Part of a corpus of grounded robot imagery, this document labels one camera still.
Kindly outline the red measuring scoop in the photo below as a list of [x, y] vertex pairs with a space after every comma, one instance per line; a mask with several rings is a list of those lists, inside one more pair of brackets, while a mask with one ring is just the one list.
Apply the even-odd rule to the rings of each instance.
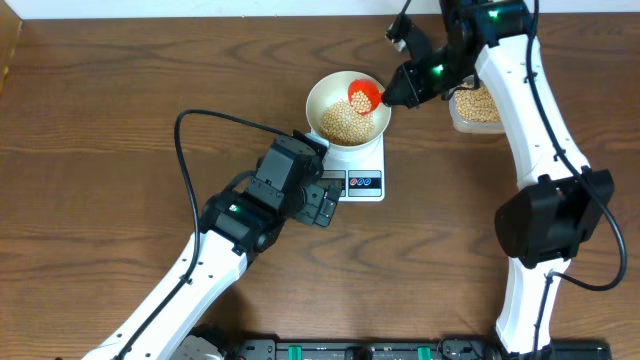
[[357, 79], [348, 87], [348, 101], [358, 114], [368, 115], [381, 104], [382, 93], [373, 80]]

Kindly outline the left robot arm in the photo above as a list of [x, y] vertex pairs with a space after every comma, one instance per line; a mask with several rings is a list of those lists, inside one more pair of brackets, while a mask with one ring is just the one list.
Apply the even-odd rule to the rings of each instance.
[[169, 359], [210, 305], [277, 240], [286, 221], [326, 227], [340, 191], [318, 182], [327, 140], [277, 136], [256, 170], [236, 176], [196, 214], [179, 259], [89, 359]]

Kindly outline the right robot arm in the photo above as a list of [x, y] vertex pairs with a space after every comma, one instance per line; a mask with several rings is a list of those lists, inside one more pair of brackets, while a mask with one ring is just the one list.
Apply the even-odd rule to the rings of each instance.
[[554, 359], [549, 324], [555, 297], [580, 246], [609, 216], [611, 174], [595, 171], [573, 141], [548, 84], [537, 37], [539, 10], [522, 1], [444, 1], [444, 46], [400, 13], [387, 40], [409, 59], [382, 94], [386, 106], [414, 108], [453, 99], [472, 80], [486, 89], [513, 155], [517, 193], [495, 215], [509, 260], [494, 332], [508, 359]]

